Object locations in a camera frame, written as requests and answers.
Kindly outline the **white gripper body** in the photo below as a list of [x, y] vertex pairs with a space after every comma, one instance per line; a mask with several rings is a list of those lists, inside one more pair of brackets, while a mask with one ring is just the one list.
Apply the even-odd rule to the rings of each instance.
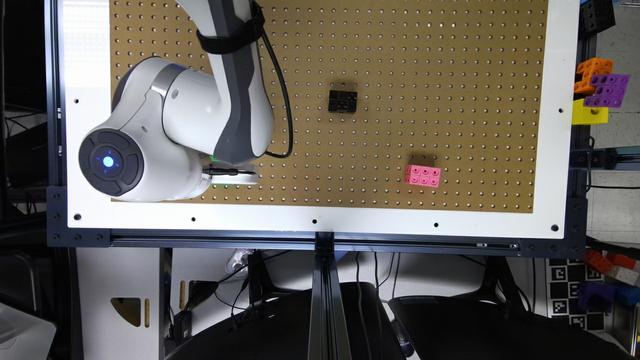
[[259, 180], [259, 167], [254, 164], [232, 166], [212, 162], [203, 167], [203, 177], [212, 185], [256, 185]]

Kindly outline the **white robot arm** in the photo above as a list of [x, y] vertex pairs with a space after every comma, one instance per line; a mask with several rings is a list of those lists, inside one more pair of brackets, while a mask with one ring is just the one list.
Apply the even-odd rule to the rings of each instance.
[[83, 139], [79, 167], [116, 200], [197, 197], [213, 184], [254, 185], [254, 160], [271, 142], [274, 116], [257, 40], [264, 17], [254, 1], [183, 1], [208, 54], [209, 74], [147, 58], [120, 81], [111, 116]]

